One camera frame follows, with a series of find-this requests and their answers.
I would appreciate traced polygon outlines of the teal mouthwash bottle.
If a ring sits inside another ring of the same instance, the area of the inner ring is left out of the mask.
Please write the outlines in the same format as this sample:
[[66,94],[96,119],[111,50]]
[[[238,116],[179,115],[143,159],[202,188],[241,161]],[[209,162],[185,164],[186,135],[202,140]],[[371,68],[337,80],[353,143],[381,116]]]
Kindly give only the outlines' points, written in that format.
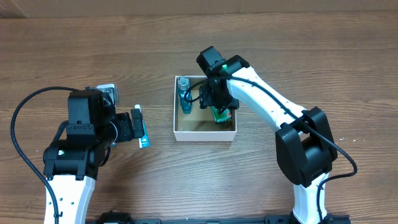
[[182,76],[178,79],[178,93],[180,98],[180,107],[184,114],[190,114],[192,112],[192,96],[188,91],[190,88],[190,80],[188,77]]

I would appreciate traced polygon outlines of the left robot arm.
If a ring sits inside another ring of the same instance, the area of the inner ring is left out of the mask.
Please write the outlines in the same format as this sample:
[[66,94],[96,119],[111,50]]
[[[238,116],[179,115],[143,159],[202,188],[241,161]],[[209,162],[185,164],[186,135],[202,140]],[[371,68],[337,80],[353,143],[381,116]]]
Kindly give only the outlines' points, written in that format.
[[46,191],[45,223],[84,223],[111,145],[144,136],[139,106],[116,113],[114,100],[100,89],[78,90],[68,97],[68,121],[43,154]]

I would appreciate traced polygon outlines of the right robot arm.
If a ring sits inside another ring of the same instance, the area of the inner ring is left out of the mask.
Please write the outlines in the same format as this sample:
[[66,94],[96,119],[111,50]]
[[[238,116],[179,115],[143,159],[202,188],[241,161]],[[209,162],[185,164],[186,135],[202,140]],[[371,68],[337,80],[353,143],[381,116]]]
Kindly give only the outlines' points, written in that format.
[[337,158],[326,114],[283,97],[238,55],[226,60],[210,46],[200,52],[197,64],[207,77],[200,87],[201,109],[212,106],[222,113],[245,103],[275,132],[277,163],[294,185],[292,221],[325,221],[325,193],[320,184]]

